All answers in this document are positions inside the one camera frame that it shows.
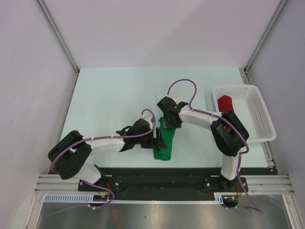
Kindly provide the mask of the green t shirt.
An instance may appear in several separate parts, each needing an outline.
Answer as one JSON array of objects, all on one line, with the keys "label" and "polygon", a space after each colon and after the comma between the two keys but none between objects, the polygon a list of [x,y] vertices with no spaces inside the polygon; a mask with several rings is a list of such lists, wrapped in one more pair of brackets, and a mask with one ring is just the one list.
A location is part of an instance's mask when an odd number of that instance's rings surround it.
[{"label": "green t shirt", "polygon": [[173,148],[173,138],[175,135],[176,129],[165,128],[164,118],[160,117],[160,132],[162,135],[163,142],[165,143],[165,148],[154,149],[153,155],[154,159],[168,161],[172,157],[172,148]]}]

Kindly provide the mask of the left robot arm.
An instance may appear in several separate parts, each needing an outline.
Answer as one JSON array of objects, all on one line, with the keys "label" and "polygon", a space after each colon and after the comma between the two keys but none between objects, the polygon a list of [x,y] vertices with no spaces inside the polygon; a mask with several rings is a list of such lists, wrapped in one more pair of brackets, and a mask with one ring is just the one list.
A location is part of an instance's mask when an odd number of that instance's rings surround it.
[{"label": "left robot arm", "polygon": [[124,152],[136,145],[153,150],[166,148],[162,130],[155,127],[151,116],[142,117],[110,136],[85,138],[79,131],[71,131],[48,153],[50,171],[63,180],[78,178],[88,182],[99,191],[105,186],[105,178],[99,167],[88,163],[87,159],[102,153]]}]

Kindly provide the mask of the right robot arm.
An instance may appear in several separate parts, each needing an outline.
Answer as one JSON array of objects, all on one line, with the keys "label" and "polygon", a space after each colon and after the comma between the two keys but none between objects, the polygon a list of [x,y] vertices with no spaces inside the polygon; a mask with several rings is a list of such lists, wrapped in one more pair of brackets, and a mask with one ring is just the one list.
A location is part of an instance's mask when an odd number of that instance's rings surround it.
[{"label": "right robot arm", "polygon": [[224,113],[192,108],[176,97],[165,96],[157,106],[163,113],[164,127],[181,128],[183,123],[193,124],[212,132],[217,148],[223,154],[220,187],[232,191],[237,186],[241,154],[249,152],[249,133],[233,111]]}]

